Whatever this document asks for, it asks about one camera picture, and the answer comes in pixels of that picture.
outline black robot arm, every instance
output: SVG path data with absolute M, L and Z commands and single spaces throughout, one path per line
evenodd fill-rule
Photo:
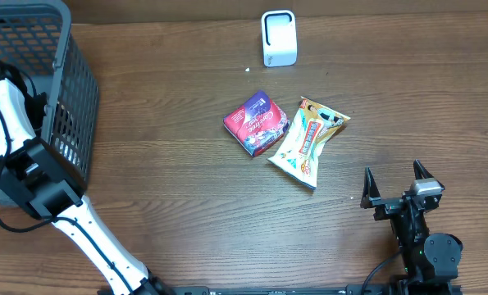
M 452 234 L 431 234 L 424 214 L 439 206 L 445 187 L 419 160 L 413 163 L 415 180 L 401 197 L 382 198 L 366 168 L 360 206 L 375 208 L 375 220 L 390 220 L 399 243 L 407 275 L 394 276 L 390 293 L 454 294 L 450 281 L 457 278 L 463 244 Z

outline snack package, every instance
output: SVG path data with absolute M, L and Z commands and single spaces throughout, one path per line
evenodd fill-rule
M 327 140 L 350 118 L 320 103 L 302 99 L 284 142 L 269 161 L 315 189 L 318 156 Z
M 280 139 L 289 123 L 287 115 L 262 90 L 224 118 L 224 126 L 253 157 Z

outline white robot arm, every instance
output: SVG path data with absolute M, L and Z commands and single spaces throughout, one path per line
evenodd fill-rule
M 26 114 L 23 94 L 8 79 L 0 80 L 0 112 L 4 119 L 3 123 L 0 118 L 0 158 L 3 158 L 7 152 L 7 139 L 3 124 L 6 124 L 10 135 L 11 154 L 23 152 L 27 142 L 31 142 L 33 139 L 39 140 L 36 138 Z M 40 168 L 36 163 L 36 165 L 30 166 L 27 173 L 32 174 L 33 170 L 38 170 L 36 173 L 40 172 Z M 60 184 L 65 185 L 67 191 L 71 191 L 71 186 L 66 181 L 62 181 Z M 41 210 L 38 210 L 38 214 L 44 219 L 51 218 L 52 224 L 80 247 L 102 272 L 114 294 L 136 293 L 135 290 L 140 289 L 144 282 L 150 279 L 147 267 L 121 246 L 101 221 L 87 196 L 76 195 L 75 199 L 74 204 L 59 211 L 56 215 L 48 216 L 48 211 L 45 214 Z M 41 206 L 41 202 L 34 200 L 30 200 L 30 204 L 32 207 L 46 208 L 46 206 Z

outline gray wire basket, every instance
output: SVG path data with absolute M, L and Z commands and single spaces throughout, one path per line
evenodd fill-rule
M 88 181 L 99 92 L 72 38 L 67 6 L 59 0 L 0 0 L 0 60 L 18 66 L 38 93 L 47 93 L 41 138 Z M 13 203 L 0 196 L 0 203 Z

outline product label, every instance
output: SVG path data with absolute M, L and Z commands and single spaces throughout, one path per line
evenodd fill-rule
M 320 123 L 315 121 L 309 122 L 308 132 L 306 132 L 306 137 L 303 140 L 303 146 L 300 148 L 299 151 L 301 154 L 303 155 L 308 154 L 309 148 L 311 147 L 311 143 L 315 138 L 315 135 L 317 135 L 318 127 L 320 127 Z
M 238 123 L 245 119 L 245 110 L 244 109 L 239 109 L 233 116 L 230 117 L 231 120 L 233 120 L 235 123 Z
M 252 133 L 256 128 L 260 128 L 263 126 L 264 122 L 266 120 L 271 120 L 275 115 L 273 114 L 272 111 L 268 111 L 267 113 L 263 114 L 263 115 L 257 115 L 256 117 L 254 117 L 254 119 L 252 119 L 246 126 L 247 128 L 247 131 L 249 133 Z

